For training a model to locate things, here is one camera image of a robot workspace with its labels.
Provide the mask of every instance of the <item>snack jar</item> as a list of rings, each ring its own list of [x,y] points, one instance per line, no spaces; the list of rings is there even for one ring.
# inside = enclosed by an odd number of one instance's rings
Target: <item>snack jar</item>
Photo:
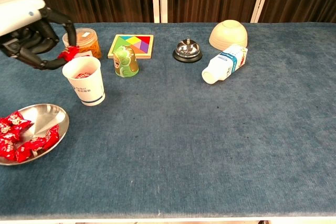
[[[76,35],[77,46],[79,47],[79,53],[76,55],[76,57],[94,56],[98,59],[101,58],[100,45],[95,30],[90,28],[77,28]],[[68,34],[64,34],[62,39],[65,47],[68,47]]]

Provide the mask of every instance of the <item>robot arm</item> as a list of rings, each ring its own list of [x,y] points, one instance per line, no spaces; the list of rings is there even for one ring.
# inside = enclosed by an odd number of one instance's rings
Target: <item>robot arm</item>
[[[66,15],[46,7],[43,0],[0,0],[0,50],[37,69],[57,69],[65,59],[41,60],[37,54],[53,49],[59,42],[49,22],[62,24],[69,45],[76,46],[76,31]]]

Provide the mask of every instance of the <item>beige bowl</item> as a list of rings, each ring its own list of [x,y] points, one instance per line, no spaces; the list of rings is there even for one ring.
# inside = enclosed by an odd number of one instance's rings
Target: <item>beige bowl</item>
[[[246,47],[247,31],[238,21],[228,19],[215,26],[211,32],[209,42],[213,47],[222,51],[232,44]]]

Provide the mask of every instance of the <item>tangram puzzle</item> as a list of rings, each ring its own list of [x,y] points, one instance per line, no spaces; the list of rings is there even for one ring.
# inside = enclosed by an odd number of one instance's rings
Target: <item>tangram puzzle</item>
[[[110,48],[108,58],[113,59],[113,52],[120,46],[131,47],[137,59],[150,59],[152,57],[153,35],[117,34]]]

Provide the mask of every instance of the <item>green figurine cup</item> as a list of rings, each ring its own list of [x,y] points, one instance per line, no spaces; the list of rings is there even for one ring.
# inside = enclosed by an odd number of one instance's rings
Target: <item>green figurine cup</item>
[[[113,53],[114,70],[118,76],[132,77],[139,72],[135,53],[131,47],[120,46]]]

